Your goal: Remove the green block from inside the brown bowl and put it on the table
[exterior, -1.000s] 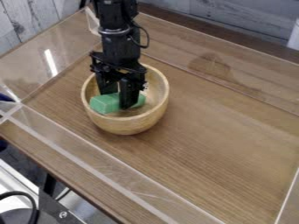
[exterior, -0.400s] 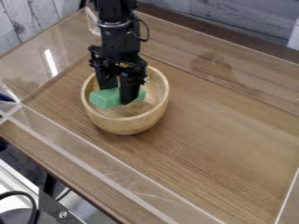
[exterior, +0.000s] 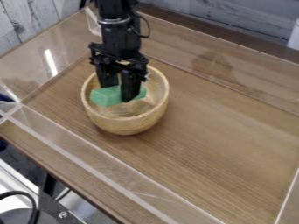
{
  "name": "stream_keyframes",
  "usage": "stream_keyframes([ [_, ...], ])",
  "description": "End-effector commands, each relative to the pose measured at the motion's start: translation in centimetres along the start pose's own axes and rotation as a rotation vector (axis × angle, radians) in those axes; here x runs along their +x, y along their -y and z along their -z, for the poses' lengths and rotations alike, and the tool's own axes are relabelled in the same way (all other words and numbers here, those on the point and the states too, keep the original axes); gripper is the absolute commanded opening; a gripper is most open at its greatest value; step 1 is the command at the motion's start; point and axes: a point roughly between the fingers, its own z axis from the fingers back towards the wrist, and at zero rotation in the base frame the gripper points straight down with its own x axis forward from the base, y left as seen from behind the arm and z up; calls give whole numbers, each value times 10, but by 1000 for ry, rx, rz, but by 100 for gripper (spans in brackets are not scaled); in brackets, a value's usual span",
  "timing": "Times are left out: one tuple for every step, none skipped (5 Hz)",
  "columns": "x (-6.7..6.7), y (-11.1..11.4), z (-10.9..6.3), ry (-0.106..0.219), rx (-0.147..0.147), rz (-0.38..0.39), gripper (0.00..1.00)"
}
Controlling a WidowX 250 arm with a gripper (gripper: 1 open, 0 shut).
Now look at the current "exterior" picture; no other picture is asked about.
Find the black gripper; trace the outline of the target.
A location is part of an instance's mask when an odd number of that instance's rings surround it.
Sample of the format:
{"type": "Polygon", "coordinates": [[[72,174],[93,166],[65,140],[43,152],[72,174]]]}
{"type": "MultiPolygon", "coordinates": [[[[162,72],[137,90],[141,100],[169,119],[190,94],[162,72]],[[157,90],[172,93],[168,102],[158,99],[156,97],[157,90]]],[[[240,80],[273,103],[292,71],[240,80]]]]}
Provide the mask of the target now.
{"type": "Polygon", "coordinates": [[[101,42],[88,45],[89,61],[96,67],[97,81],[102,88],[117,85],[117,73],[121,72],[121,101],[132,101],[140,94],[145,81],[148,59],[140,53],[141,34],[138,17],[98,18],[101,42]]]}

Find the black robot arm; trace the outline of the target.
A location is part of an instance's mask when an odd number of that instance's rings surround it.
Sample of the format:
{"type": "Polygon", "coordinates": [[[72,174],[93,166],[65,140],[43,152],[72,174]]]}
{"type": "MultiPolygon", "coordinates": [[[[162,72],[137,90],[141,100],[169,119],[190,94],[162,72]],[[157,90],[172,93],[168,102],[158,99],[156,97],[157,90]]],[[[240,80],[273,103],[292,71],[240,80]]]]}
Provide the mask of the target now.
{"type": "Polygon", "coordinates": [[[136,12],[137,0],[96,0],[97,24],[101,43],[90,43],[89,63],[96,67],[97,81],[102,88],[120,86],[121,102],[130,102],[140,94],[148,76],[148,58],[140,53],[141,34],[136,12]]]}

